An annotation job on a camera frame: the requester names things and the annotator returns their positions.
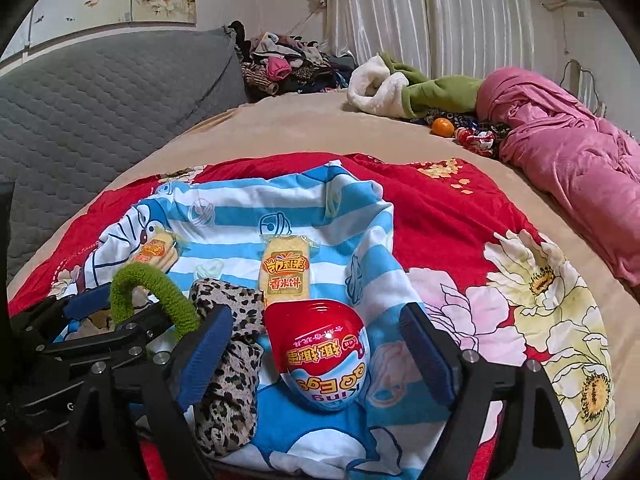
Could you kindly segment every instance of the flower center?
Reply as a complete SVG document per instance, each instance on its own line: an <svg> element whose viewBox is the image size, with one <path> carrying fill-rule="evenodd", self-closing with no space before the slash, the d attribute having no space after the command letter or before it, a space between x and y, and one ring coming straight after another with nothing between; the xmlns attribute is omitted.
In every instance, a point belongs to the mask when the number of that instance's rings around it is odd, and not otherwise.
<svg viewBox="0 0 640 480"><path fill-rule="evenodd" d="M535 295L546 292L547 289L554 282L556 275L551 267L542 267L539 272L536 272L529 281L529 290Z"/></svg>
<svg viewBox="0 0 640 480"><path fill-rule="evenodd" d="M582 385L582 414L587 421L602 415L611 393L609 378L605 374L593 374Z"/></svg>

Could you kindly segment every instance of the gray headboard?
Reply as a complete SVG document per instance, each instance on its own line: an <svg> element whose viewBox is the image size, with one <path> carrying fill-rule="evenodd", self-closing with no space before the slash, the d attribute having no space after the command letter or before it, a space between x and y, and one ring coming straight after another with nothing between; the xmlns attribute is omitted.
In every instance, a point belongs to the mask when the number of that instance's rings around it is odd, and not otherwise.
<svg viewBox="0 0 640 480"><path fill-rule="evenodd" d="M97 38L0 77L0 182L16 181L8 279L123 171L245 102L223 29Z"/></svg>

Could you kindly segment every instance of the green fuzzy handle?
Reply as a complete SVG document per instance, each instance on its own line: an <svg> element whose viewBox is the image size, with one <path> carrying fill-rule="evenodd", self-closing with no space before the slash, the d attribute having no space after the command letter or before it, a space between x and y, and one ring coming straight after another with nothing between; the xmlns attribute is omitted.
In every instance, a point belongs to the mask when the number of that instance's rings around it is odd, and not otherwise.
<svg viewBox="0 0 640 480"><path fill-rule="evenodd" d="M111 317L116 324L133 316L133 289L139 285L158 298L175 324L178 339L198 329L200 317L193 303L182 295L164 272L140 262L131 262L122 267L111 282Z"/></svg>

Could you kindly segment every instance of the beige bed sheet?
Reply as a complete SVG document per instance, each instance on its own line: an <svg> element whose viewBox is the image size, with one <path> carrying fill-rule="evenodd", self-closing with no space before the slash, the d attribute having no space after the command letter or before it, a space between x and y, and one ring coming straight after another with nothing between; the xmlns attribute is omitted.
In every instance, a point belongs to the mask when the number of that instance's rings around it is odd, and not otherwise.
<svg viewBox="0 0 640 480"><path fill-rule="evenodd" d="M185 167L290 152L361 152L396 164L455 156L475 164L498 184L533 225L560 246L600 306L616 387L618 456L640 420L640 305L567 225L558 209L532 189L519 172L468 152L450 140L430 136L428 132L424 126L356 112L346 103L344 91L288 94L244 105L200 123L123 173L106 189ZM31 270L50 256L70 222L66 222L14 278L9 286L10 297Z"/></svg>

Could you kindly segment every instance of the orange fruit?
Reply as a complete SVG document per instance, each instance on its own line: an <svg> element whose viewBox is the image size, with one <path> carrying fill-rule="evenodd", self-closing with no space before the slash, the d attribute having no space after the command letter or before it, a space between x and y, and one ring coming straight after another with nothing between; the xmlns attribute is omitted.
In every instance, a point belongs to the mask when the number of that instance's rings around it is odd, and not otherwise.
<svg viewBox="0 0 640 480"><path fill-rule="evenodd" d="M443 117L436 119L431 125L431 133L439 137L453 137L454 131L451 121Z"/></svg>

